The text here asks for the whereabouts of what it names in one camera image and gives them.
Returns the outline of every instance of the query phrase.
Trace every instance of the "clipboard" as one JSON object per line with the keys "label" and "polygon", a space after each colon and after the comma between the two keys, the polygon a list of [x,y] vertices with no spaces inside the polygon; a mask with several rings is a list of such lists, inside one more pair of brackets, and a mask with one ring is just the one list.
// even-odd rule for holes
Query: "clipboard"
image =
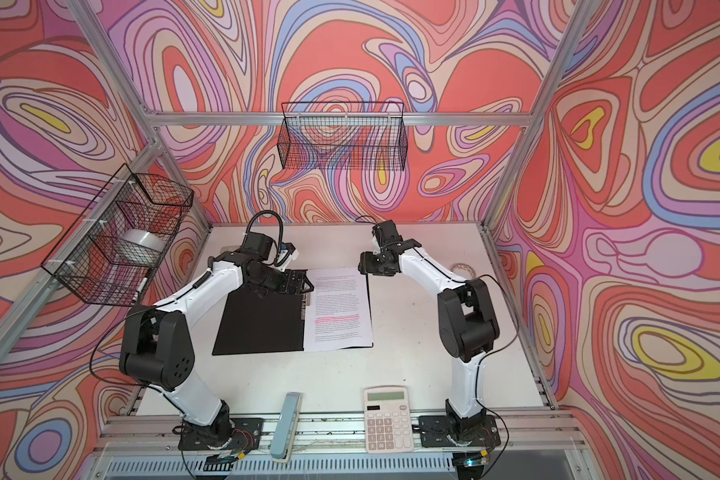
{"label": "clipboard", "polygon": [[[367,276],[365,289],[370,308]],[[231,292],[226,297],[211,355],[303,351],[305,305],[304,295],[269,293],[262,299],[245,287]]]}

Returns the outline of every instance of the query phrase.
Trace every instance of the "black mounting plate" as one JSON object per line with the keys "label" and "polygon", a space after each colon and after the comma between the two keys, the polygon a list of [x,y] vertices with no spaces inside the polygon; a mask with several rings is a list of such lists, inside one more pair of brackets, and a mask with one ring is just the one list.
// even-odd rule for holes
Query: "black mounting plate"
{"label": "black mounting plate", "polygon": [[496,418],[486,415],[480,427],[462,435],[458,444],[451,441],[450,422],[445,415],[422,415],[418,418],[422,447],[483,447],[490,452],[501,445]]}
{"label": "black mounting plate", "polygon": [[[251,434],[251,437],[253,437],[253,447],[251,448],[251,450],[258,450],[259,440],[261,440],[262,436],[262,426],[264,425],[264,418],[231,417],[230,420],[232,420],[232,424],[235,426],[236,429],[243,430],[244,432],[248,432]],[[232,435],[231,443],[224,449],[240,450],[245,447],[246,444],[249,444],[250,446],[250,441],[251,439],[248,435],[240,432],[235,432]],[[181,440],[179,440],[179,450],[182,450],[184,452],[196,452],[198,450],[210,450],[210,448],[199,442],[197,436],[192,433],[192,431],[190,431],[187,434],[182,435]]]}

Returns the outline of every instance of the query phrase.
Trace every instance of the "colorful wallpaper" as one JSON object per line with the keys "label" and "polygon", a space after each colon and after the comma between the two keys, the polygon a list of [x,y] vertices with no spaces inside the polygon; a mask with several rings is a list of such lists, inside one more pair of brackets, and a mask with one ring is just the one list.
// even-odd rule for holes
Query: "colorful wallpaper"
{"label": "colorful wallpaper", "polygon": [[[538,2],[111,2],[99,19],[148,108],[278,111],[283,101],[528,111],[570,5]],[[481,220],[518,129],[408,130],[405,172],[280,171],[274,127],[168,127],[211,222]]]}
{"label": "colorful wallpaper", "polygon": [[720,1],[604,2],[491,230],[604,478],[720,478]]}
{"label": "colorful wallpaper", "polygon": [[[82,33],[56,0],[0,2],[0,318],[105,180],[144,146]],[[188,216],[147,294],[182,285],[201,227]],[[58,291],[0,366],[0,478],[72,478],[130,390],[87,374],[125,309]],[[96,355],[121,378],[120,332]]]}

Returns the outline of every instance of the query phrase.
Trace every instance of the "robotic arm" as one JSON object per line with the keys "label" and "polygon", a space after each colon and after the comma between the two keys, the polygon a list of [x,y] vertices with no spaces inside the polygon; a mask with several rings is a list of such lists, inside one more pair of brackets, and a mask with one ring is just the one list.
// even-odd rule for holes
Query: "robotic arm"
{"label": "robotic arm", "polygon": [[392,220],[373,227],[373,252],[360,255],[361,274],[410,276],[438,297],[440,340],[453,357],[451,394],[445,402],[451,436],[457,442],[484,424],[485,411],[475,398],[478,363],[494,348],[499,324],[488,287],[466,280],[427,254],[416,240],[405,240]]}
{"label": "robotic arm", "polygon": [[306,270],[287,270],[298,251],[293,244],[278,246],[272,264],[265,264],[275,241],[249,232],[240,248],[208,259],[208,268],[191,284],[154,306],[131,308],[125,322],[120,371],[148,382],[192,424],[194,440],[209,448],[223,448],[234,425],[230,409],[193,371],[195,353],[190,330],[228,293],[241,286],[263,298],[269,292],[299,294],[314,290]]}

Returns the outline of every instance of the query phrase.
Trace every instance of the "calculator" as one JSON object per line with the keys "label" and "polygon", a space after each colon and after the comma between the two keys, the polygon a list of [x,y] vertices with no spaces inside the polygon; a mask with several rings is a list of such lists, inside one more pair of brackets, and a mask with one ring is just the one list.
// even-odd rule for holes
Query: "calculator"
{"label": "calculator", "polygon": [[368,453],[413,451],[408,389],[380,386],[363,391],[365,449]]}

